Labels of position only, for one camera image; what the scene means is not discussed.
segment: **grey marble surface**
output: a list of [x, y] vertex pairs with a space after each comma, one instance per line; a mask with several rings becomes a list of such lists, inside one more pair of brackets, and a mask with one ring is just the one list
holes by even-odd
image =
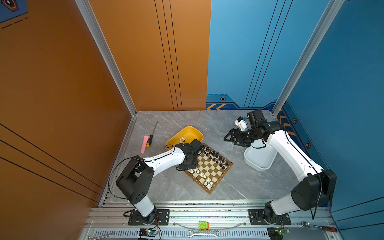
[[[277, 154], [271, 168], [259, 172], [249, 167], [243, 159], [246, 148], [224, 142], [223, 138], [231, 128], [236, 127], [235, 119], [246, 116], [249, 110], [236, 111], [143, 111], [138, 112], [137, 121], [129, 140], [125, 157], [139, 155], [150, 157], [165, 152], [166, 142], [186, 126], [197, 128], [204, 135], [205, 144], [219, 151], [233, 162], [232, 168], [215, 188], [208, 194], [184, 172], [169, 168], [152, 180], [148, 196], [153, 201], [174, 200], [230, 200], [230, 199], [275, 199], [289, 193], [297, 185], [295, 174], [284, 159]], [[270, 121], [272, 114], [265, 110], [264, 115]], [[153, 142], [144, 154], [140, 154], [144, 135], [150, 135], [159, 121]], [[125, 163], [116, 170], [117, 176]], [[113, 193], [124, 196], [114, 186]], [[114, 197], [112, 201], [121, 201]]]

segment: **screwdriver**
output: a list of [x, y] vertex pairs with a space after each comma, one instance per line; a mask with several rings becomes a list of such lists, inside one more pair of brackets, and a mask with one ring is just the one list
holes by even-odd
[[156, 121], [156, 124], [155, 124], [155, 127], [153, 128], [152, 134], [149, 136], [149, 139], [148, 139], [148, 142], [147, 142], [147, 147], [150, 147], [151, 144], [152, 144], [153, 133], [155, 132], [155, 129], [156, 129], [156, 126], [157, 126], [158, 122], [159, 121]]

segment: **chessboard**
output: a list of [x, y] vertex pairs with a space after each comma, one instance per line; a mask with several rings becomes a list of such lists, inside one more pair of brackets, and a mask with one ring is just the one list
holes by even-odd
[[201, 154], [197, 156], [197, 163], [197, 168], [186, 170], [185, 173], [209, 194], [233, 165], [219, 152], [204, 143]]

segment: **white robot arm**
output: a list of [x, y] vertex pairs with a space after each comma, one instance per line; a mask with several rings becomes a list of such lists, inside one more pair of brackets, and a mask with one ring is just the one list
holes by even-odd
[[[289, 212], [308, 210], [331, 201], [336, 184], [334, 172], [324, 171], [292, 141], [281, 124], [276, 121], [267, 122], [260, 110], [247, 115], [252, 127], [247, 131], [243, 128], [231, 129], [224, 140], [243, 147], [253, 147], [251, 145], [255, 141], [265, 144], [264, 147], [259, 147], [262, 149], [255, 151], [274, 148], [300, 181], [290, 194], [265, 204], [265, 221], [269, 224], [278, 223]], [[153, 157], [142, 159], [135, 156], [117, 178], [116, 185], [143, 219], [152, 222], [156, 207], [147, 196], [152, 178], [175, 165], [178, 165], [176, 169], [180, 171], [196, 168], [197, 156], [201, 149], [202, 144], [195, 139], [191, 144], [176, 144], [173, 149]]]
[[[295, 144], [281, 124], [277, 121], [267, 122], [261, 110], [252, 111], [247, 114], [247, 117], [251, 128], [246, 132], [231, 129], [224, 137], [224, 141], [256, 148], [252, 149], [255, 155], [258, 151], [275, 149], [299, 180], [299, 184], [291, 190], [291, 193], [265, 204], [264, 217], [267, 223], [277, 223], [286, 213], [309, 210], [332, 200], [336, 185], [336, 175], [332, 170], [325, 171], [315, 163]], [[262, 143], [264, 146], [254, 147], [254, 142], [260, 142], [255, 144], [256, 146]]]

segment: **vent grille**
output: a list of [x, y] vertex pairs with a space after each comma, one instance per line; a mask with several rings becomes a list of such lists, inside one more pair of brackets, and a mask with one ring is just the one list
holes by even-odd
[[[139, 228], [97, 228], [93, 237], [99, 237], [106, 234], [115, 232], [114, 237], [118, 239], [137, 238]], [[268, 236], [267, 228], [243, 228], [234, 229], [227, 232], [219, 232], [219, 237], [212, 235], [208, 236], [193, 236], [192, 239], [270, 239]], [[162, 228], [162, 240], [176, 240], [176, 239], [190, 239], [188, 237], [188, 230], [180, 228]]]

